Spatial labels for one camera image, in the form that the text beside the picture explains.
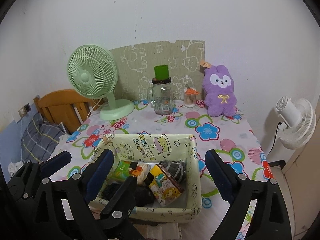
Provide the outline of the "green cartoon tissue pack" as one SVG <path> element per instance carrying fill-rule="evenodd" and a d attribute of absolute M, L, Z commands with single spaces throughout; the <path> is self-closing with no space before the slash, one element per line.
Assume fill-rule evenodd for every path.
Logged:
<path fill-rule="evenodd" d="M 128 177 L 135 177 L 137 183 L 141 184 L 143 182 L 143 171 L 144 168 L 139 163 L 121 160 L 113 173 L 113 179 L 125 181 Z"/>

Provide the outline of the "yellow cartoon tissue pack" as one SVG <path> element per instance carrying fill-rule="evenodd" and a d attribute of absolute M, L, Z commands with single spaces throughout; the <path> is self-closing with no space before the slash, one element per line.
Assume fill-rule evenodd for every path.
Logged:
<path fill-rule="evenodd" d="M 165 207 L 180 198 L 184 188 L 162 165 L 155 165 L 149 171 L 145 184 L 149 187 L 161 207 Z"/>

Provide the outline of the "grey plaid pillow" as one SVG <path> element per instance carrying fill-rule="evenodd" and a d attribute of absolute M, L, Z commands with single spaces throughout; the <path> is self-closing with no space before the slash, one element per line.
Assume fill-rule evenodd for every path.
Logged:
<path fill-rule="evenodd" d="M 22 135 L 22 161 L 47 161 L 62 135 L 65 133 L 60 125 L 51 124 L 40 113 L 36 113 Z"/>

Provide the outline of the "white crumpled cloth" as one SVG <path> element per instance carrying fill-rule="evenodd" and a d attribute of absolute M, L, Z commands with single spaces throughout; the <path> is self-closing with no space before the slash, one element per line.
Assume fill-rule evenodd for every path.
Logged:
<path fill-rule="evenodd" d="M 23 161 L 18 161 L 16 163 L 10 163 L 8 165 L 8 173 L 9 173 L 10 178 L 12 178 L 22 166 L 23 166 Z"/>

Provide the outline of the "wooden chair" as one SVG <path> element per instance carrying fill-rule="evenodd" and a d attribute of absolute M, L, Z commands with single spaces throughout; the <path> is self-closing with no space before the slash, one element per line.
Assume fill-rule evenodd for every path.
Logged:
<path fill-rule="evenodd" d="M 51 92 L 43 97 L 34 98 L 36 109 L 52 124 L 62 123 L 71 133 L 76 131 L 104 103 L 81 96 L 73 89 Z"/>

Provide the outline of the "floral tablecloth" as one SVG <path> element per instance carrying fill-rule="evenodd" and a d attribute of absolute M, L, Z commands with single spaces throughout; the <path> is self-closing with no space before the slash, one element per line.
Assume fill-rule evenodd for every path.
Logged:
<path fill-rule="evenodd" d="M 189 135 L 194 146 L 188 155 L 197 161 L 196 202 L 201 212 L 192 220 L 172 222 L 157 226 L 139 225 L 139 231 L 149 239 L 209 239 L 225 216 L 229 204 L 224 201 L 205 164 L 205 154 L 215 150 L 220 158 L 250 179 L 267 181 L 272 172 L 259 141 L 240 111 L 232 117 L 211 117 L 202 102 L 195 107 L 185 107 L 176 101 L 169 115 L 158 115 L 144 101 L 135 102 L 135 109 L 128 116 L 103 121 L 97 114 L 90 116 L 71 135 L 63 135 L 54 153 L 68 151 L 71 162 L 51 176 L 52 181 L 68 179 L 82 172 L 104 136 L 122 135 L 136 142 L 141 152 L 139 161 L 149 163 L 151 157 L 164 159 L 174 150 L 184 158 L 184 137 Z"/>

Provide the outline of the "grey black knit item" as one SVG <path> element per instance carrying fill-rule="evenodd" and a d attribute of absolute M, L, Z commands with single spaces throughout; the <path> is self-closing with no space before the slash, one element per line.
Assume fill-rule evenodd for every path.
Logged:
<path fill-rule="evenodd" d="M 186 164 L 184 161 L 169 161 L 164 160 L 159 163 L 173 176 L 178 182 L 184 182 L 186 178 Z"/>

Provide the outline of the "white standing fan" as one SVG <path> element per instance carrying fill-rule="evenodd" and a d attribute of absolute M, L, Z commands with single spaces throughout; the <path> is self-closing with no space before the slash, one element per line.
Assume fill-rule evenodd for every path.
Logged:
<path fill-rule="evenodd" d="M 304 146 L 316 128 L 316 113 L 306 99 L 292 101 L 283 96 L 276 103 L 275 110 L 282 122 L 278 128 L 279 140 L 289 150 Z"/>

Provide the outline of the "green desk fan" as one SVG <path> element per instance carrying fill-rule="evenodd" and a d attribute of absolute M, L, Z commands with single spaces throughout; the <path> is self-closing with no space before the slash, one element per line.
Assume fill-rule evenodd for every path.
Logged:
<path fill-rule="evenodd" d="M 81 95 L 92 100 L 107 100 L 100 107 L 100 119 L 112 121 L 133 112 L 135 106 L 127 99 L 116 99 L 118 68 L 109 50 L 96 45 L 83 45 L 72 53 L 67 63 L 69 82 Z"/>

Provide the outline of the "purple plush bunny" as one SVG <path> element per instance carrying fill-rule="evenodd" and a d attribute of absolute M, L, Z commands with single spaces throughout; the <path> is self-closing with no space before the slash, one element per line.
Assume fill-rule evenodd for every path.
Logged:
<path fill-rule="evenodd" d="M 202 61 L 200 66 L 204 68 L 202 87 L 208 115 L 212 117 L 234 116 L 237 99 L 234 95 L 234 80 L 227 67 L 214 66 L 205 61 Z"/>

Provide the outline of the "glass mason jar mug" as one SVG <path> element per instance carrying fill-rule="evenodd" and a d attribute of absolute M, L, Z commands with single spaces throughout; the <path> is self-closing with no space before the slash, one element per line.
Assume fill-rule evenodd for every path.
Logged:
<path fill-rule="evenodd" d="M 165 80 L 152 79 L 152 86 L 147 89 L 148 102 L 158 115 L 169 115 L 174 107 L 171 77 Z"/>

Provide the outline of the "green cartoon cardboard panel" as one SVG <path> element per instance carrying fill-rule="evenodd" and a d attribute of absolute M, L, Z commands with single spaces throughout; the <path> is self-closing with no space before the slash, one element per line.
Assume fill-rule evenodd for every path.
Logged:
<path fill-rule="evenodd" d="M 200 61 L 205 42 L 195 40 L 158 41 L 111 49 L 118 69 L 116 99 L 146 100 L 155 77 L 154 67 L 169 67 L 175 100 L 182 100 L 186 86 L 202 92 L 204 73 Z"/>

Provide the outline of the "toothpick jar orange lid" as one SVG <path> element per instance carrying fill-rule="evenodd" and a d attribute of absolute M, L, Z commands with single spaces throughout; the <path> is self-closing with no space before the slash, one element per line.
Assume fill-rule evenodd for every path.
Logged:
<path fill-rule="evenodd" d="M 196 105 L 197 96 L 200 93 L 189 85 L 185 85 L 183 92 L 184 105 L 186 107 L 194 107 Z"/>

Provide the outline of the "green plastic cup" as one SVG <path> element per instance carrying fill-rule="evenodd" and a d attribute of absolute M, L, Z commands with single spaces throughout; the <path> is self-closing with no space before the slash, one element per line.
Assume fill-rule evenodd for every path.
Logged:
<path fill-rule="evenodd" d="M 168 65 L 160 65 L 154 66 L 155 79 L 162 81 L 169 78 L 169 66 Z"/>

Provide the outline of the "wall power socket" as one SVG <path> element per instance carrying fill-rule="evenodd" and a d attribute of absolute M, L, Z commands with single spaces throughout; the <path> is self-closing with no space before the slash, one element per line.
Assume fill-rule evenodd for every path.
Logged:
<path fill-rule="evenodd" d="M 21 118 L 23 118 L 24 116 L 26 116 L 29 112 L 31 111 L 31 107 L 30 104 L 26 104 L 24 105 L 21 109 L 18 110 L 18 113 L 20 115 Z"/>

